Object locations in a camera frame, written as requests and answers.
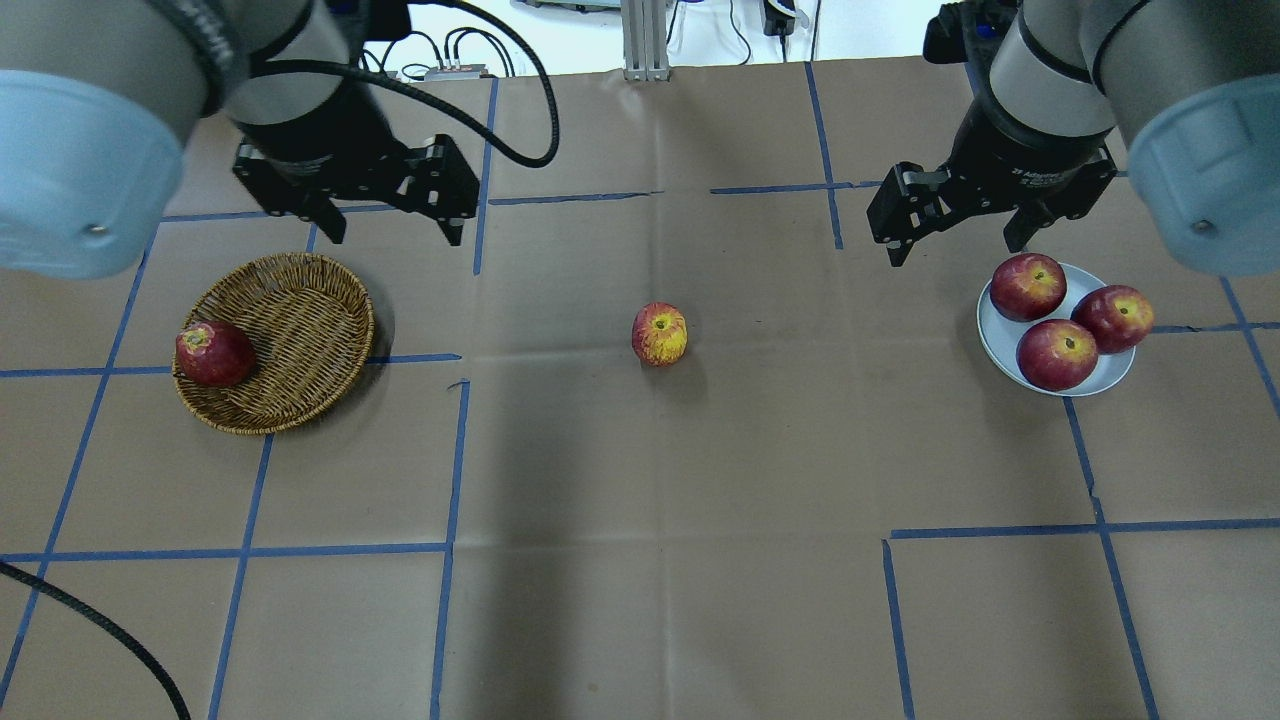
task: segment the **metal post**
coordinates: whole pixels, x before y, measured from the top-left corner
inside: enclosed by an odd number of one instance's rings
[[[631,81],[671,77],[667,63],[666,0],[622,0],[622,72]]]

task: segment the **cardboard surface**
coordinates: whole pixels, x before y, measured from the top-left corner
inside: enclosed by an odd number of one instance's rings
[[[0,559],[128,621],[200,717],[1280,702],[1276,278],[1178,266],[1116,178],[1032,249],[1143,290],[1160,328],[1117,387],[1064,402],[978,342],[1006,217],[900,269],[867,228],[893,161],[946,158],[961,68],[554,86],[563,146],[543,170],[378,91],[404,142],[449,132],[483,176],[462,247],[380,206],[348,208],[340,246],[261,217],[215,118],[136,272],[0,275]],[[545,147],[529,78],[429,90]],[[177,324],[237,265],[307,247],[367,284],[374,357],[307,427],[211,430],[168,377]],[[662,370],[628,342],[653,300],[692,338]],[[24,618],[10,585],[6,719],[165,716],[105,635],[44,598]]]

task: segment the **plate of apples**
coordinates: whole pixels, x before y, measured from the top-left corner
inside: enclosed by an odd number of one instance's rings
[[[1155,324],[1139,291],[1038,252],[1001,263],[978,296],[978,337],[992,363],[1023,387],[1060,397],[1119,383]]]

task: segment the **wicker basket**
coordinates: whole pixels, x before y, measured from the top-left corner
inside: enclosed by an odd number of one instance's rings
[[[182,402],[219,430],[264,436],[329,409],[360,374],[374,342],[374,305],[351,270],[324,255],[282,252],[218,281],[183,327],[223,320],[244,331],[257,368],[232,387],[188,379],[174,355]]]

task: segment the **red and yellow apple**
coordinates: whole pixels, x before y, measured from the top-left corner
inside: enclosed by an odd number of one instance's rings
[[[257,352],[244,331],[220,320],[192,323],[174,343],[183,374],[205,386],[230,387],[257,364]]]
[[[1015,323],[1039,320],[1057,309],[1065,297],[1066,273],[1048,255],[1014,255],[991,275],[991,304]]]
[[[631,350],[644,364],[671,365],[680,360],[687,345],[685,316],[673,305],[650,302],[636,313],[631,323]]]
[[[1126,284],[1108,284],[1085,295],[1071,319],[1093,333],[1103,355],[1129,350],[1156,327],[1151,301]]]
[[[1065,319],[1032,325],[1018,341],[1018,369],[1033,386],[1052,392],[1083,383],[1098,365],[1098,343],[1079,323]]]

